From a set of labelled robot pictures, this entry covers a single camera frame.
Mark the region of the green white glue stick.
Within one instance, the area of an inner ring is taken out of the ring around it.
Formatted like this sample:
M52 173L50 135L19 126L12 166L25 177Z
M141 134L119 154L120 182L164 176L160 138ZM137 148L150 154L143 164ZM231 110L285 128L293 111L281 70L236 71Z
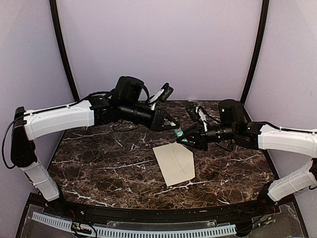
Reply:
M184 134L183 130L181 128L175 129L174 132L175 132L177 137L181 137Z

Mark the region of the cream paper envelope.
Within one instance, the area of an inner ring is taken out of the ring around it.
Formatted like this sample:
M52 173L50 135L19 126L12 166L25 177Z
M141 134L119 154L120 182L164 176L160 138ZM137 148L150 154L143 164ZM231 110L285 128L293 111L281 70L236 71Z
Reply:
M154 147L153 151L168 187L196 176L193 153L185 146L174 142Z

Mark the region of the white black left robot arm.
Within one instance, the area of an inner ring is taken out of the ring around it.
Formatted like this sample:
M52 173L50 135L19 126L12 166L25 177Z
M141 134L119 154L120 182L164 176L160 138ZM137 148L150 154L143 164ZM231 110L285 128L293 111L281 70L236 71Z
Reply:
M122 76L114 89L91 93L71 104L28 111L24 107L17 108L14 120L6 129L12 131L10 159L13 163L7 168L20 168L44 199L51 202L51 209L59 216L66 216L70 206L61 198L62 192L36 155L35 139L59 131L106 125L119 120L143 125L156 132L178 129L180 124L176 119L165 110L156 108L168 99L173 88L165 83L156 94L141 102L142 91L148 93L142 80Z

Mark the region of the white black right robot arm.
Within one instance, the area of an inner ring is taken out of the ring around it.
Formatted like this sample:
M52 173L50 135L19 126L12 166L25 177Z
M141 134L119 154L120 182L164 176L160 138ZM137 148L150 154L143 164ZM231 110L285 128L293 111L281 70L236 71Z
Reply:
M235 144L253 150L281 150L311 157L291 174L265 184L253 203L253 211L263 215L282 198L317 187L317 132L275 126L267 121L246 122L241 102L227 99L218 103L220 119L208 125L199 115L203 108L188 106L187 113L195 122L177 138L177 143L207 150L209 143L234 140Z

